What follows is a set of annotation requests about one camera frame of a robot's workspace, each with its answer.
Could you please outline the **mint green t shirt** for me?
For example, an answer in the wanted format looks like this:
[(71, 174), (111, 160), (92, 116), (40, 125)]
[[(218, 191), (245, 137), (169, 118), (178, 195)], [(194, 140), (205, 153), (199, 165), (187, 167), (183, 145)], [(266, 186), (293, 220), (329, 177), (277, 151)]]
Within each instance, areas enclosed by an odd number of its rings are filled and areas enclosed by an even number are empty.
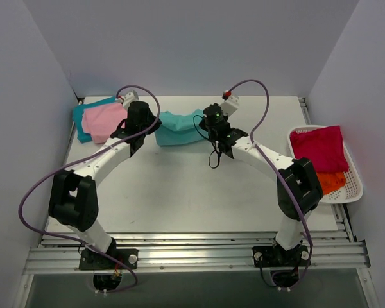
[(208, 133), (199, 128), (199, 120), (203, 110), (197, 109), (191, 114), (173, 114), (170, 111), (160, 113), (162, 124), (155, 131), (156, 143), (160, 147), (182, 146), (203, 141)]

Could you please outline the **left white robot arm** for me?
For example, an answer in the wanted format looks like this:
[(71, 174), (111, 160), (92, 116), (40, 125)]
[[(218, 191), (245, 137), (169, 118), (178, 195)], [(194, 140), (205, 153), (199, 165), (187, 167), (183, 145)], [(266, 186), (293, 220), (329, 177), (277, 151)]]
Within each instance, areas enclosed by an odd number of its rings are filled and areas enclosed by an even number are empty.
[(149, 105), (133, 101), (122, 120), (96, 156), (80, 167), (61, 170), (53, 177), (49, 215), (72, 230), (94, 252), (93, 260), (102, 269), (117, 260), (116, 241), (98, 221), (98, 185), (122, 162), (134, 156), (147, 135), (157, 130), (161, 121)]

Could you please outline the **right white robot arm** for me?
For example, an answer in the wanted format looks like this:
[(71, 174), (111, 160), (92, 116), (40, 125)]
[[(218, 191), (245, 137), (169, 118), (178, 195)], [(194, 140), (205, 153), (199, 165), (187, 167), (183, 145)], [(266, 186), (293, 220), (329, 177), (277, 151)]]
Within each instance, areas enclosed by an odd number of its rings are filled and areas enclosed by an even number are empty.
[(236, 110), (237, 107), (228, 102), (211, 104), (204, 109), (199, 126), (208, 133), (208, 140), (219, 156), (244, 162), (277, 180), (277, 204), (284, 217), (275, 237), (277, 245), (272, 249), (272, 257), (285, 265), (294, 259), (302, 234), (311, 238), (307, 219), (323, 198), (323, 190), (309, 159), (277, 153), (256, 142), (251, 134), (231, 127), (228, 113)]

